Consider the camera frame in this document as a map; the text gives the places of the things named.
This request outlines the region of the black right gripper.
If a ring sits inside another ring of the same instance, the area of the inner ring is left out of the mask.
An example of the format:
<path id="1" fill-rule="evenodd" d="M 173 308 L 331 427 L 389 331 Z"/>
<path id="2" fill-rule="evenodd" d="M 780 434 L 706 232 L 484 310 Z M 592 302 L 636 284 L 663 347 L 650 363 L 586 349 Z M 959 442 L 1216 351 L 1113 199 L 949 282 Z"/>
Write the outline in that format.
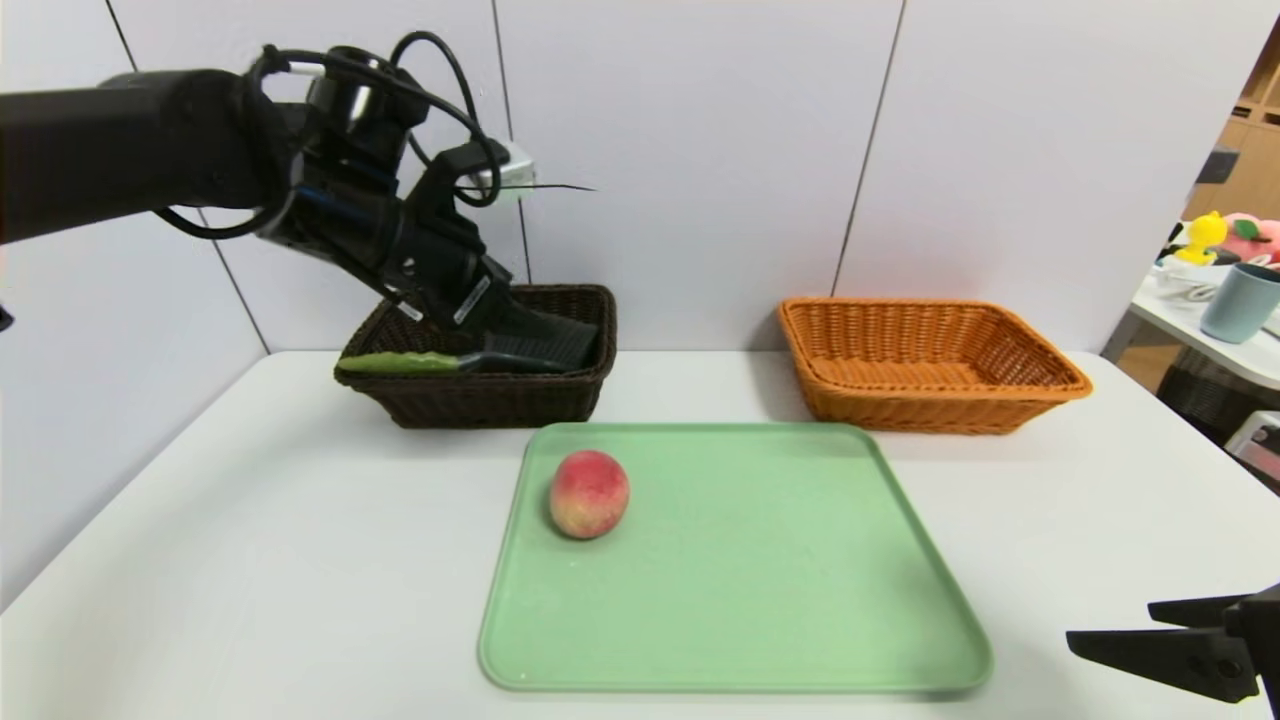
<path id="1" fill-rule="evenodd" d="M 1251 596 L 1151 602 L 1147 610 L 1157 623 L 1187 629 L 1068 632 L 1068 647 L 1094 664 L 1225 703 L 1257 696 L 1258 678 L 1279 719 L 1279 584 Z"/>

